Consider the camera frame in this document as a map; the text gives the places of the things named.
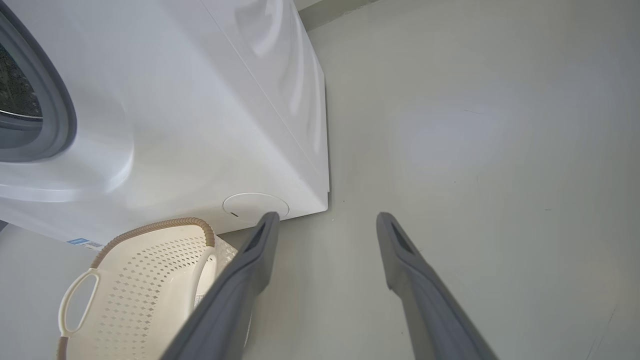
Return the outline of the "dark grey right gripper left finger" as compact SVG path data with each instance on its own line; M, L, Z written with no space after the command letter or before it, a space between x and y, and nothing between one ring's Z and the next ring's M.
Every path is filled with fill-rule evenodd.
M163 353L163 360L241 360L254 303L270 284L280 216L267 212Z

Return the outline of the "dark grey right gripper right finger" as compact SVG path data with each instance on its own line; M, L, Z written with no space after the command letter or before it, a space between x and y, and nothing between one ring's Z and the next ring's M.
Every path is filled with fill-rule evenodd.
M495 360L496 354L393 214L375 221L388 288L400 298L417 360Z

